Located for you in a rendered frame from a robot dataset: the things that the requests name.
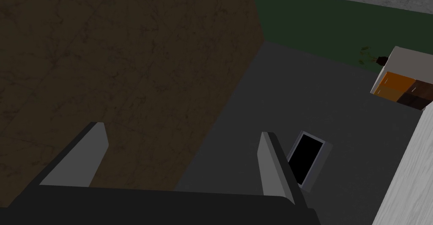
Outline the small dark potted plant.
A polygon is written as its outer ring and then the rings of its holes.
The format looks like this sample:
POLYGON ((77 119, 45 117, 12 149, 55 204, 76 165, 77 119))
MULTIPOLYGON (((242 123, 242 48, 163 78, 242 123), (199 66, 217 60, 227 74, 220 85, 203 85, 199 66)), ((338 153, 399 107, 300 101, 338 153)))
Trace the small dark potted plant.
POLYGON ((360 58, 358 63, 361 65, 365 65, 366 63, 376 63, 380 66, 385 66, 389 57, 387 56, 373 56, 370 52, 371 47, 365 46, 360 49, 359 55, 360 58))

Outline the white cabinet with orange drawers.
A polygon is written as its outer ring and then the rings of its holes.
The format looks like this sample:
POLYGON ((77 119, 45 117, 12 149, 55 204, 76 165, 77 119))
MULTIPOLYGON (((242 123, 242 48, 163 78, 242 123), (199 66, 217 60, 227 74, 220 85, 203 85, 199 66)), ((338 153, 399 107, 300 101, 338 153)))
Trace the white cabinet with orange drawers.
POLYGON ((424 110, 433 102, 433 55, 395 46, 370 92, 424 110))

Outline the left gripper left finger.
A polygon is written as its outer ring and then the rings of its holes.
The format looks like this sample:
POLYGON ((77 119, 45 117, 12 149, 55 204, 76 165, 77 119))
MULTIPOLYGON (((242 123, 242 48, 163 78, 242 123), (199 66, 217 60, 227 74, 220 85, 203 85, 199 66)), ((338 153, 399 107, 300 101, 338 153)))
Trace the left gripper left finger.
POLYGON ((104 123, 89 123, 32 180, 32 186, 90 186, 108 146, 104 123))

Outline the grey framed black window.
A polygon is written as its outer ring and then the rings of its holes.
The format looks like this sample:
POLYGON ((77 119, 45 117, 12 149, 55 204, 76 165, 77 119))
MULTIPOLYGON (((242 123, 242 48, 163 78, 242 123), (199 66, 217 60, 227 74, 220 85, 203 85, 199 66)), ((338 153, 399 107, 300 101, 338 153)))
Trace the grey framed black window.
POLYGON ((332 148, 331 143, 306 131, 300 132, 287 155, 287 162, 302 190, 311 191, 332 148))

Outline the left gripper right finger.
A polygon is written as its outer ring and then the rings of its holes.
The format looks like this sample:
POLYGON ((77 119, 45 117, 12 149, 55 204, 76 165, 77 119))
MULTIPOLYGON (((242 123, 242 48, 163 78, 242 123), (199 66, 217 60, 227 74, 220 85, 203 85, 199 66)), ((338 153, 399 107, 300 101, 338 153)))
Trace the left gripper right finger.
POLYGON ((275 133, 261 133, 257 158, 263 194, 285 197, 292 204, 306 208, 304 196, 275 133))

